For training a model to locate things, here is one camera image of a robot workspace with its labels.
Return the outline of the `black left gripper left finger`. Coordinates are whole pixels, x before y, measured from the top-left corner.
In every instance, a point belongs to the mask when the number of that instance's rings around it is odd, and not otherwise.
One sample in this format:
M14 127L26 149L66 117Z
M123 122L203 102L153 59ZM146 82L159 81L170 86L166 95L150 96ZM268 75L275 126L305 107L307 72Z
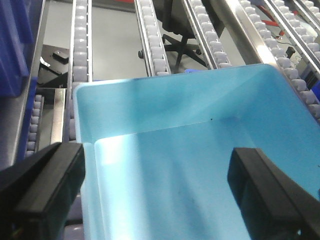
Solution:
M0 172L0 238L56 240L86 174L81 143L57 142Z

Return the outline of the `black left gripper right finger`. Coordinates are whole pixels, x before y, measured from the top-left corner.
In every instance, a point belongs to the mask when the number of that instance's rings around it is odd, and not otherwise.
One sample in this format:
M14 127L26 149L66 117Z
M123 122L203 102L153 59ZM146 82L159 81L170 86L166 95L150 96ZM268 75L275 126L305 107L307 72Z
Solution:
M232 150L227 182L251 239L320 238L320 202L260 148Z

